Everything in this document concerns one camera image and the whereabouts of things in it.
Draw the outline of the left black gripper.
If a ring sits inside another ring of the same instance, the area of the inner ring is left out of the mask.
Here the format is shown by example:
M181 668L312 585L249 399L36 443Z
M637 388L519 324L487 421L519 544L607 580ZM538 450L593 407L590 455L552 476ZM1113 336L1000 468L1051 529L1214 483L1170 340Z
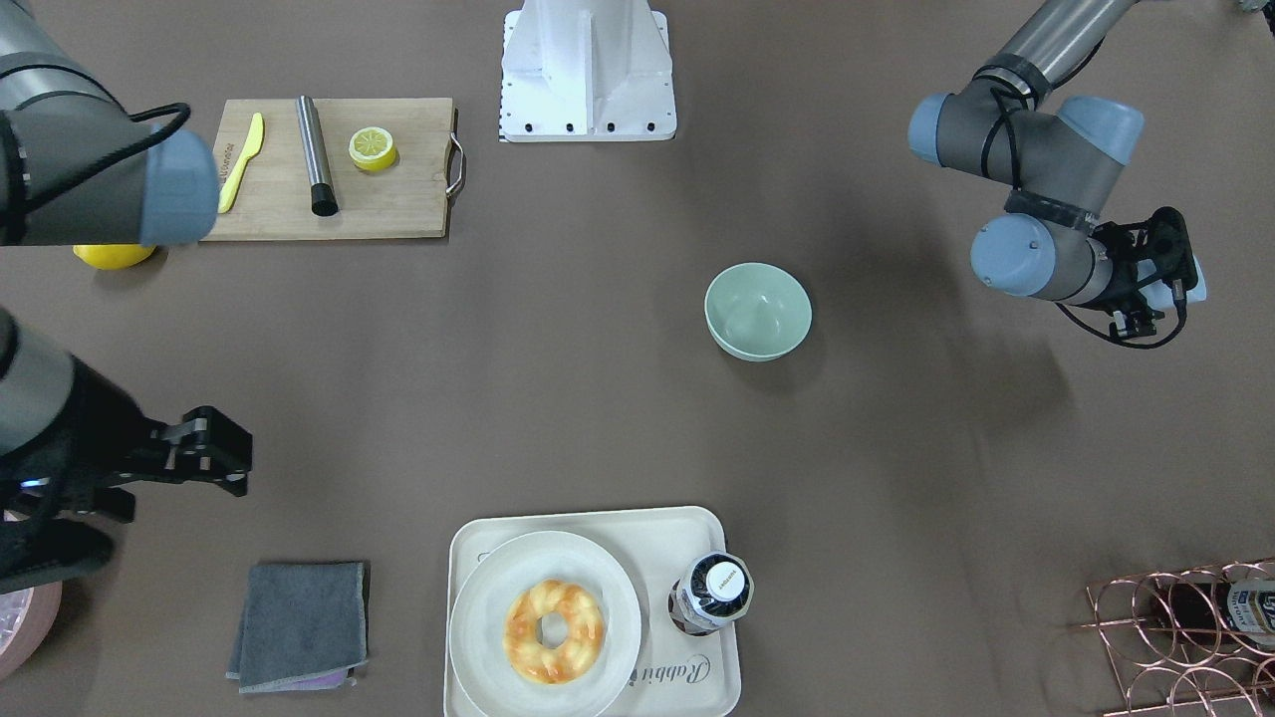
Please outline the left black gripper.
M1169 344L1184 330L1188 292L1196 287L1196 259L1184 227L1184 216L1162 207L1139 223L1108 222L1096 228L1096 240L1112 262L1111 285L1096 299L1096 309L1112 318L1112 344L1148 344L1165 309L1153 305L1151 291L1165 290L1176 327L1156 344Z

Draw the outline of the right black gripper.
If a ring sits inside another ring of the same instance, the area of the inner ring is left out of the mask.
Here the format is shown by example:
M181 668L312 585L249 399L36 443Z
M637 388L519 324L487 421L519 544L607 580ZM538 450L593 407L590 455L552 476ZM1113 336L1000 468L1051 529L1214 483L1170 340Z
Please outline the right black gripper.
M213 404L198 404L173 425L142 418L122 438L88 439L70 463L60 510L127 526L136 499L125 485L133 482L200 482L245 496L252 459L254 435Z

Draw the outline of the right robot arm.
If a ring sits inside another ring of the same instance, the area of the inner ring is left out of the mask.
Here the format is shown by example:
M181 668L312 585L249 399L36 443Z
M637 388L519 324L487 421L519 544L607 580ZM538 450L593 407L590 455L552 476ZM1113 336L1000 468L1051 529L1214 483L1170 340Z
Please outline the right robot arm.
M164 248L210 233L217 171L191 108L129 111L23 1L3 4L3 246ZM22 526L62 513L127 522L133 481L247 491L252 439L203 407L177 425L3 318L3 509Z

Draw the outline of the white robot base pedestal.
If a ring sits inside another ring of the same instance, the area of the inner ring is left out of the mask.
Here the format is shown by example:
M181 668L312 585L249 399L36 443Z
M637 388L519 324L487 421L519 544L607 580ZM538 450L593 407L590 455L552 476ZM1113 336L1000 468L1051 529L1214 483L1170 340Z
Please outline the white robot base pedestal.
M525 1L502 22L499 139L677 134L668 19L646 1Z

